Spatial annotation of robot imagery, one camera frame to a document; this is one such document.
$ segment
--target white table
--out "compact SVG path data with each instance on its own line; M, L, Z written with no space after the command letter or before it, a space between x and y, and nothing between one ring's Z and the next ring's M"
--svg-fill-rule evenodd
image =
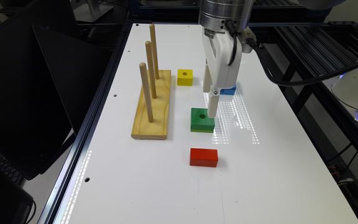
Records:
M172 71L167 140L131 138L150 40L140 24L57 223L358 223L254 52L242 55L236 94L221 96L214 133L192 133L191 108L207 105L201 26L156 33L159 67ZM178 69L193 70L193 86L176 85ZM189 166L191 147L217 149L218 166Z

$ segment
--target wooden base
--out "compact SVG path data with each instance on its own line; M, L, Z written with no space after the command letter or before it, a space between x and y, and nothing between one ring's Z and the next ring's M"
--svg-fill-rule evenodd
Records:
M154 121L150 123L147 119L142 87L131 133L134 139L164 140L167 138L171 70L159 70L158 74L160 78L155 81L157 97L152 98Z

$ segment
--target blue block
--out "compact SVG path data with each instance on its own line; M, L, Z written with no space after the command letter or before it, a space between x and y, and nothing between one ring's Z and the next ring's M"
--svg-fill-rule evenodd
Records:
M234 95L236 92L236 86L234 85L231 89L221 89L221 95Z

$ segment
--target computer monitor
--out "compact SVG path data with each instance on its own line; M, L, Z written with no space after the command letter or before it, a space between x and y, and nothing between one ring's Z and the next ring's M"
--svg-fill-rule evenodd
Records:
M66 150L103 76L109 52L82 43L69 0L35 0L0 24L0 153L27 180Z
M25 224L33 198L0 171L0 223Z

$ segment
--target keyboard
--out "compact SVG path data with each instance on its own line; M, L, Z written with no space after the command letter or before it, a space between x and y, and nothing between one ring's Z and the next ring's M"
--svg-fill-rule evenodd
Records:
M23 182L23 175L2 155L0 155L0 170L5 175L7 175L15 184L20 185Z

